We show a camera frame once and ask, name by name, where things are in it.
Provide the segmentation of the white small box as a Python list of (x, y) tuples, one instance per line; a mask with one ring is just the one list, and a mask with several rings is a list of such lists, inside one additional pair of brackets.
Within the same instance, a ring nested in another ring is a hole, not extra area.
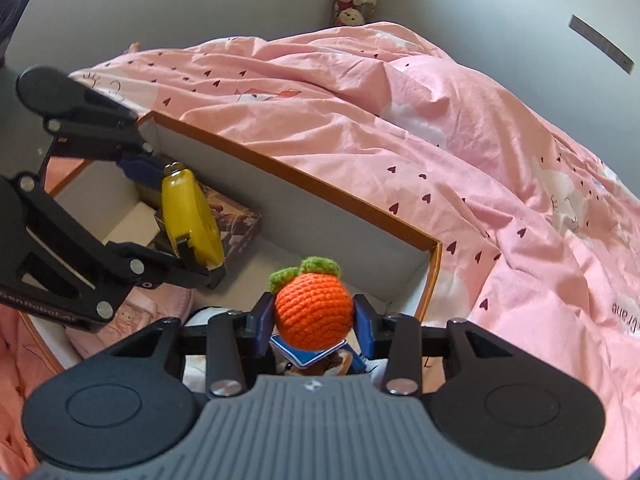
[(160, 228), (155, 219), (155, 210), (139, 202), (111, 229), (103, 241), (149, 246), (158, 232)]

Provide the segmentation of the grey wall strip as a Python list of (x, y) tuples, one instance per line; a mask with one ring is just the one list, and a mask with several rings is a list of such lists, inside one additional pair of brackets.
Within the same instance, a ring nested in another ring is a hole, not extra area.
[(597, 29), (578, 18), (575, 14), (570, 17), (568, 27), (576, 32), (577, 35), (587, 40), (593, 47), (596, 47), (604, 55), (606, 55), (611, 61), (613, 61), (618, 67), (620, 67), (626, 74), (631, 74), (634, 70), (634, 60), (626, 55), (626, 53), (614, 44), (611, 40), (606, 38)]

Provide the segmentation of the pink patterned duvet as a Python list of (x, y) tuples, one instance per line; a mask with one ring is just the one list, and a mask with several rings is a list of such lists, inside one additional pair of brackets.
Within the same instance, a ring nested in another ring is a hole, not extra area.
[[(514, 348), (418, 396), (369, 374), (260, 374), (206, 396), (117, 345), (55, 373), (1, 301), (1, 472), (26, 479), (634, 479), (639, 202), (484, 75), (382, 23), (127, 54), (67, 75), (238, 142), (439, 241), (424, 326)], [(141, 154), (167, 162), (150, 141)]]

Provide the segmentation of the brown plush toy blue outfit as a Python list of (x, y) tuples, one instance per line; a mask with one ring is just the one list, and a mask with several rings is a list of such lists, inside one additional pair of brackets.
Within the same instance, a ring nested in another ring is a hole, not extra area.
[(350, 338), (355, 307), (341, 281), (341, 270), (329, 258), (308, 257), (270, 275), (276, 332), (261, 358), (244, 362), (245, 380), (262, 373), (280, 376), (369, 374), (377, 382), (384, 360), (358, 353)]

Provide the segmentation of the dark patterned card box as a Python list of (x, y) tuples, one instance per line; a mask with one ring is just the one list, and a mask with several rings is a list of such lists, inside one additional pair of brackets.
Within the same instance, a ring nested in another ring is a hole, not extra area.
[(217, 222), (226, 263), (231, 264), (262, 229), (262, 216), (200, 183)]

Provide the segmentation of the yellow tape measure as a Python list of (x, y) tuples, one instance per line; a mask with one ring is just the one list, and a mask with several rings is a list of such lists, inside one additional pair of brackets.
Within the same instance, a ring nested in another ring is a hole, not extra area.
[(167, 165), (160, 197), (165, 233), (176, 256), (208, 270), (222, 266), (220, 232), (195, 174), (181, 162)]

